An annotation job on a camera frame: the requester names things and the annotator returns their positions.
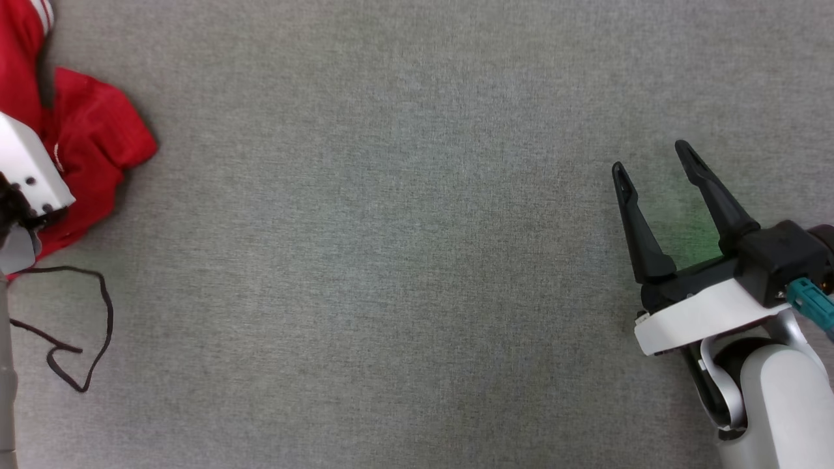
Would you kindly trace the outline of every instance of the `black string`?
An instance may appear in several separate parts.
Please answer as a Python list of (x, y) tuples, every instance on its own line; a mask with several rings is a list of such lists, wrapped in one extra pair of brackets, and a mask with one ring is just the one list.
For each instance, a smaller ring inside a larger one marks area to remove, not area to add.
[(41, 336), (43, 339), (47, 340), (52, 345), (55, 345), (49, 353), (47, 353), (47, 364), (52, 371), (55, 372), (56, 375), (60, 376), (62, 380), (66, 381), (67, 384), (73, 387), (75, 391), (78, 392), (87, 392), (87, 389), (90, 388), (90, 380), (93, 379), (93, 370), (95, 369), (98, 361), (101, 360), (102, 355), (104, 352), (107, 351), (108, 346), (110, 345), (110, 339), (113, 337), (113, 302), (110, 300), (110, 294), (107, 292), (107, 286), (104, 284), (104, 275), (101, 275), (100, 272), (96, 272), (95, 270), (85, 270), (79, 269), (78, 267), (72, 267), (71, 265), (61, 265), (59, 267), (32, 267), (26, 270), (21, 270), (20, 274), (47, 274), (49, 272), (61, 272), (61, 271), (70, 271), (70, 272), (77, 272), (79, 274), (84, 275), (91, 275), (98, 279), (98, 284), (101, 285), (101, 292), (102, 292), (102, 300), (104, 300), (104, 304), (107, 306), (107, 334), (104, 338), (104, 345), (102, 345), (102, 349), (98, 351), (98, 355), (96, 355), (96, 359), (93, 360), (93, 364), (90, 366), (90, 370), (87, 372), (87, 380), (84, 382), (84, 386), (79, 386), (75, 380), (67, 374), (66, 371), (58, 365), (55, 361), (55, 352), (58, 350), (65, 350), (72, 353), (81, 353), (83, 350), (73, 347), (72, 345), (65, 344), (58, 339), (55, 339), (51, 335), (43, 332), (42, 330), (32, 327), (28, 324), (22, 323), (19, 320), (10, 319), (9, 321), (12, 323), (13, 326), (19, 327), (21, 329), (28, 330), (33, 334), (37, 334)]

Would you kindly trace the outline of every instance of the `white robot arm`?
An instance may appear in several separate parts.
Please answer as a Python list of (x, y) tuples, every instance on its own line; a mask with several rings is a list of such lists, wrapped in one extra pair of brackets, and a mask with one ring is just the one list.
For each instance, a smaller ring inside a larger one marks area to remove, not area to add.
[[(613, 168), (635, 278), (635, 335), (648, 355), (683, 355), (718, 435), (725, 469), (834, 467), (834, 392), (794, 309), (834, 337), (834, 228), (770, 229), (746, 213), (701, 157), (675, 144), (720, 234), (722, 256), (677, 270)], [(763, 336), (740, 335), (760, 328)], [(728, 342), (716, 350), (716, 342)]]
[(35, 263), (37, 232), (75, 198), (40, 138), (0, 113), (0, 468), (16, 469), (14, 399), (18, 375), (12, 360), (6, 275)]

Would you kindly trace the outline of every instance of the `gray fabric surface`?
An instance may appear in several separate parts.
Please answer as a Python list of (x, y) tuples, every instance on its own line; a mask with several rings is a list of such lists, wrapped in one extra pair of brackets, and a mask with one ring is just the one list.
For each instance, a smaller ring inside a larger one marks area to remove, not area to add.
[[(161, 149), (44, 263), (108, 278), (91, 391), (13, 332), (23, 468), (714, 467), (683, 363), (633, 337), (610, 166), (679, 266), (717, 237), (678, 138), (763, 224), (834, 221), (827, 0), (56, 10), (45, 83), (117, 85)], [(12, 315), (92, 352), (97, 294), (24, 278)]]

